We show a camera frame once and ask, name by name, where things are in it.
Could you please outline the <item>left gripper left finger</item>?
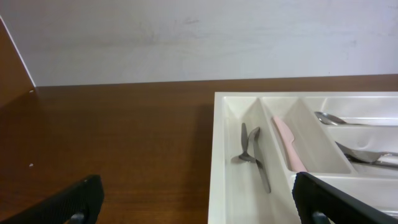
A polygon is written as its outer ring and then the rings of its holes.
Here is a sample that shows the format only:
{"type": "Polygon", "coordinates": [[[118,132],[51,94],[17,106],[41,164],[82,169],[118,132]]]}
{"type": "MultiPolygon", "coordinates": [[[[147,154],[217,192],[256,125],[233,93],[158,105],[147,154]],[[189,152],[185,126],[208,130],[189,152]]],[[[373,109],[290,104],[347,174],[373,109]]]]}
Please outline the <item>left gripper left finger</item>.
{"type": "Polygon", "coordinates": [[[96,223],[103,201],[101,177],[89,175],[1,223],[96,223]]]}

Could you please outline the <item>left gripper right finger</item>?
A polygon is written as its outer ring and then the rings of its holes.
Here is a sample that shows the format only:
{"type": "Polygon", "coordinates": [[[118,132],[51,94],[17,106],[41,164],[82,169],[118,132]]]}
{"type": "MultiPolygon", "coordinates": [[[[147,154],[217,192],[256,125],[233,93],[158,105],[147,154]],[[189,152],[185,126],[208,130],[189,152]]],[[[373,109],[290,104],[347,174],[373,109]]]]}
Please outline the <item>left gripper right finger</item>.
{"type": "Polygon", "coordinates": [[[385,214],[307,172],[298,172],[292,190],[303,224],[397,224],[385,214]]]}

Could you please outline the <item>pink plastic knife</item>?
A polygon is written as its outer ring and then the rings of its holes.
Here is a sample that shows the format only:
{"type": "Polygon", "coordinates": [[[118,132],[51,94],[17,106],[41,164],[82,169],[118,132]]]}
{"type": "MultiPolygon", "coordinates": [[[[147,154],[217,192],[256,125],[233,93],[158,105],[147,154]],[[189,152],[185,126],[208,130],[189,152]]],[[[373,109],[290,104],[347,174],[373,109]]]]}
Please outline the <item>pink plastic knife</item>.
{"type": "Polygon", "coordinates": [[[284,143],[291,169],[294,172],[307,172],[306,167],[294,148],[293,142],[295,140],[295,136],[292,131],[278,116],[274,116],[273,120],[284,143]]]}

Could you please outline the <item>steel fork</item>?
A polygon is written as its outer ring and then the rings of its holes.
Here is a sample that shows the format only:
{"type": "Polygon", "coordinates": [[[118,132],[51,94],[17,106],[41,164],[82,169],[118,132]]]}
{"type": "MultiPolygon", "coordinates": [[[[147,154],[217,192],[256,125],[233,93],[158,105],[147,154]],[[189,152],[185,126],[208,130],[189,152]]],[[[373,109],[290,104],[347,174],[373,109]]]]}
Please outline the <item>steel fork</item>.
{"type": "Polygon", "coordinates": [[[362,161],[368,164],[375,164],[376,162],[379,162],[382,157],[397,157],[396,152],[361,151],[348,148],[338,142],[336,142],[336,145],[339,147],[344,155],[348,155],[358,161],[362,161]]]}
{"type": "Polygon", "coordinates": [[[350,161],[358,164],[365,164],[369,166],[377,166],[377,167],[383,167],[383,168],[391,168],[391,169],[397,169],[397,164],[393,163],[388,163],[388,162],[381,162],[381,161],[376,161],[376,162],[365,162],[361,161],[349,154],[345,154],[345,157],[350,161]]]}

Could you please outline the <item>steel tablespoon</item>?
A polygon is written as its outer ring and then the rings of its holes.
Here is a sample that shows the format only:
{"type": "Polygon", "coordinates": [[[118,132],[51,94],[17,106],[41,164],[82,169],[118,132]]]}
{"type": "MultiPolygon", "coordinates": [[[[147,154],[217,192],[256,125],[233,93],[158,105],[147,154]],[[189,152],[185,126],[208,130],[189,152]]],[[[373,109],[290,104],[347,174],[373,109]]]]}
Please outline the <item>steel tablespoon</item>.
{"type": "Polygon", "coordinates": [[[339,117],[333,116],[328,113],[324,113],[321,111],[315,111],[314,112],[315,116],[318,118],[318,120],[326,125],[354,125],[354,126],[365,126],[365,124],[360,124],[360,123],[347,123],[343,119],[340,119],[339,117]]]}

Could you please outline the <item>small dark teaspoon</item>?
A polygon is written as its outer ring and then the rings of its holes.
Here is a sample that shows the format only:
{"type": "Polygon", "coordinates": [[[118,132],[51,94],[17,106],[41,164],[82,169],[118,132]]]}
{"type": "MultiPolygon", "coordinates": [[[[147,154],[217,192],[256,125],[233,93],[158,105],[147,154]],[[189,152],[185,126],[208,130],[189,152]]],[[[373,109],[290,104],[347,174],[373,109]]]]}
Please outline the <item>small dark teaspoon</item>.
{"type": "Polygon", "coordinates": [[[231,159],[233,164],[242,164],[243,162],[255,163],[256,159],[248,153],[249,138],[248,131],[245,123],[241,124],[241,148],[242,153],[231,159]]]}

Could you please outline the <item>small steel teaspoon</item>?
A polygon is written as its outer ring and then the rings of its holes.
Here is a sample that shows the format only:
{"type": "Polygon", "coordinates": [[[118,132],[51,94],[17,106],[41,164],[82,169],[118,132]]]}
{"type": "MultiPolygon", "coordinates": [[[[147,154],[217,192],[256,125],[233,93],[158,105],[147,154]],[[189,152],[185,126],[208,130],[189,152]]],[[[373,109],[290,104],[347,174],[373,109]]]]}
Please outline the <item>small steel teaspoon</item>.
{"type": "Polygon", "coordinates": [[[259,175],[261,176],[262,185],[267,194],[271,193],[271,186],[269,183],[269,178],[266,171],[266,166],[264,158],[262,156],[261,148],[259,146],[259,134],[261,132],[260,127],[254,128],[249,134],[249,141],[252,143],[254,158],[259,170],[259,175]]]}

